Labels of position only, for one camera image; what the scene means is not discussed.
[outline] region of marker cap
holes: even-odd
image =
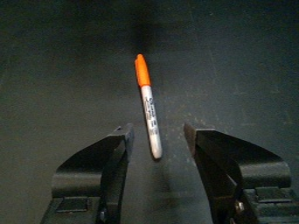
[[[144,58],[143,54],[136,55],[135,74],[136,74],[139,86],[140,87],[151,86],[150,75],[148,75],[148,70],[147,70],[147,65],[146,65],[146,58]]]

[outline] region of dark table surface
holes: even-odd
[[[1,1],[0,223],[39,223],[63,161],[135,125],[122,223],[211,223],[183,123],[290,164],[299,193],[298,1]],[[163,160],[134,60],[147,59]]]

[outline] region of marker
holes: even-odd
[[[144,102],[144,114],[148,129],[150,142],[152,147],[152,153],[155,158],[160,158],[163,155],[162,140],[158,129],[158,121],[155,115],[155,101],[151,89],[150,75],[147,71],[146,59],[143,54],[138,54],[135,60],[135,73],[138,84],[142,88],[143,102]]]

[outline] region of marker barrel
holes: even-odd
[[[143,95],[144,115],[146,115],[152,153],[155,158],[160,158],[163,155],[163,147],[155,115],[155,101],[154,101],[152,89],[150,86],[142,87],[142,95]]]

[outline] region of screw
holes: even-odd
[[[238,214],[240,214],[246,208],[244,208],[244,203],[239,200],[235,201],[235,208],[236,208],[236,212]]]

